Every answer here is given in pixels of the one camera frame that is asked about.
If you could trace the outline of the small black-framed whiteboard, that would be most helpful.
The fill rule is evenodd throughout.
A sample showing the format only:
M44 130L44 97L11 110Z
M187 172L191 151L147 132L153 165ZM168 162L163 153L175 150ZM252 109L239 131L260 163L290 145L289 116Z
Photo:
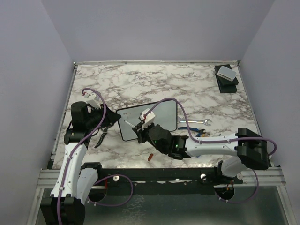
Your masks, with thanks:
M122 140L131 141L137 139L136 134L133 132L132 127L129 126L125 120L129 121L133 125L137 125L140 122L139 116L142 111L147 108L151 108L155 103L148 103L143 105L136 105L118 109L117 114L121 115L118 120L118 125L121 133ZM177 106L175 101L169 100L160 103L155 107L153 113L155 114L155 124L159 124L162 128L175 131L177 129Z

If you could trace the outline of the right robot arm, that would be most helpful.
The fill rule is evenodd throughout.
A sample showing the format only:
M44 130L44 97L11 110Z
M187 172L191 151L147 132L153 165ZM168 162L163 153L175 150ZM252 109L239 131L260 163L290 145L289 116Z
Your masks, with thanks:
M132 128L139 143L150 143L157 151L176 160L200 157L203 155L228 155L229 159L218 163L214 177L220 183L246 169L267 170L267 140L251 130L240 127L237 133L218 137L189 137L172 135L154 123L147 127L139 123Z

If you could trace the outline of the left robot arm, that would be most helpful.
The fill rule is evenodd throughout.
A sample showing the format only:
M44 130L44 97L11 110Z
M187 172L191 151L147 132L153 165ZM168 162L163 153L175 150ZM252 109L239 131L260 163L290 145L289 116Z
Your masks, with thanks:
M100 163L82 165L91 137L102 128L110 128L121 115L99 103L75 102L71 122L64 135L64 158L57 181L49 197L41 201L48 225L82 225L85 202L92 185L103 181Z

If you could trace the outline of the red marker cap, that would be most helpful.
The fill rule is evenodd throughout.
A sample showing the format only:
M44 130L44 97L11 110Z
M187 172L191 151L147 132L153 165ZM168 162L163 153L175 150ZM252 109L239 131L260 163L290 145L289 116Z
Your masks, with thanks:
M149 155L149 157L148 157L148 161L151 161L151 159L152 159L152 157L153 157L153 153L151 153L150 155Z

